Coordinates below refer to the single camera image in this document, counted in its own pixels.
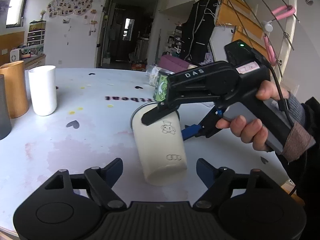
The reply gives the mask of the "grey sleeved forearm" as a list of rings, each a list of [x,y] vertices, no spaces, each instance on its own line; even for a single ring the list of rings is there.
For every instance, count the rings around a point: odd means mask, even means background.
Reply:
[[[306,205],[315,205],[314,190],[319,183],[319,102],[312,97],[300,103],[291,94],[289,107],[295,126],[287,142],[284,167],[297,187],[297,195]]]

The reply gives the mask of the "person's right hand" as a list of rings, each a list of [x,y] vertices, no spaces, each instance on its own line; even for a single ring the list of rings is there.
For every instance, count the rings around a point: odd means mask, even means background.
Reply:
[[[271,81],[263,81],[259,90],[256,93],[259,100],[265,101],[270,98],[279,100],[279,93],[277,87]],[[241,139],[245,144],[252,144],[253,149],[256,151],[270,152],[270,148],[265,144],[268,137],[268,130],[263,126],[260,119],[255,119],[248,123],[244,116],[240,115],[231,122],[220,119],[216,123],[216,128],[227,129]]]

